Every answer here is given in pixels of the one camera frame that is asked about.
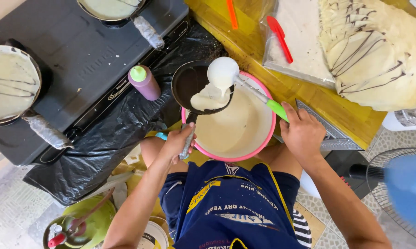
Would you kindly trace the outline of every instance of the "black gas stove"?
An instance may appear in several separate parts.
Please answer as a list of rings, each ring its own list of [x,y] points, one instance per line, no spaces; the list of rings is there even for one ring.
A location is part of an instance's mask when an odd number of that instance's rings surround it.
[[[189,27],[181,0],[148,0],[139,14],[164,38],[163,50],[153,50],[131,22],[101,23],[74,0],[27,0],[0,20],[0,44],[22,45],[46,71],[34,110],[72,141],[132,88],[126,74],[133,65],[153,65]],[[0,152],[25,166],[53,163],[65,151],[18,119],[0,126]]]

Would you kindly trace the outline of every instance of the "rinnai logo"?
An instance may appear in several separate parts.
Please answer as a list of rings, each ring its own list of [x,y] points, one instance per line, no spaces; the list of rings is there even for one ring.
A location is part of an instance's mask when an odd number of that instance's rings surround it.
[[[124,79],[122,83],[120,83],[117,87],[116,87],[116,91],[112,92],[110,94],[110,96],[108,96],[108,100],[112,100],[114,98],[116,98],[117,96],[119,96],[121,93],[123,93],[125,91],[126,88],[128,88],[128,86],[130,84],[127,84],[128,80]]]

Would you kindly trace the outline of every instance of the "yellow wooden table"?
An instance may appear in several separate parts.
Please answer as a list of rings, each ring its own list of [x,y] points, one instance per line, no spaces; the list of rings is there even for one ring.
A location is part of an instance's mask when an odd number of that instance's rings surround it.
[[[234,0],[238,29],[233,30],[226,0],[185,0],[192,15],[213,34],[235,59],[240,68],[262,81],[272,97],[295,106],[295,99],[303,101],[346,133],[361,148],[367,149],[379,129],[386,112],[360,106],[342,99],[334,90],[292,78],[264,68],[261,63],[265,52],[259,19],[262,3],[271,0]],[[416,9],[407,0],[385,1],[404,9],[416,17]]]

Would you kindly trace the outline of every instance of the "red spatula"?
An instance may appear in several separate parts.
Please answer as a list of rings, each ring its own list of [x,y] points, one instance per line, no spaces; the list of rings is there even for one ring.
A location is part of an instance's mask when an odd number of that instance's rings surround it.
[[[285,42],[285,33],[283,32],[282,27],[280,26],[279,22],[272,16],[267,16],[266,21],[270,26],[272,32],[276,33],[277,38],[279,39],[280,45],[282,46],[283,53],[285,54],[286,60],[289,64],[293,63],[293,57],[289,52],[288,45]]]

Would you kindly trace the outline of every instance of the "plastic bag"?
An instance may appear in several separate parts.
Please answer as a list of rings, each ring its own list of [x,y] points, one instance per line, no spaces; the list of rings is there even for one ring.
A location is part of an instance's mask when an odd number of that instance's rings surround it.
[[[194,60],[212,61],[226,56],[222,44],[202,26],[178,40],[178,47],[151,67],[161,87],[156,101],[133,89],[105,118],[97,122],[53,165],[37,165],[24,181],[50,193],[62,205],[82,200],[106,183],[119,163],[152,130],[163,130],[181,119],[180,106],[171,93],[174,72]]]
[[[266,33],[265,54],[262,65],[266,68],[334,89],[334,78],[329,72],[318,36],[318,0],[277,1],[263,3],[260,27]],[[285,42],[293,56],[289,64],[279,40],[268,26],[266,17],[277,19],[285,33]]]

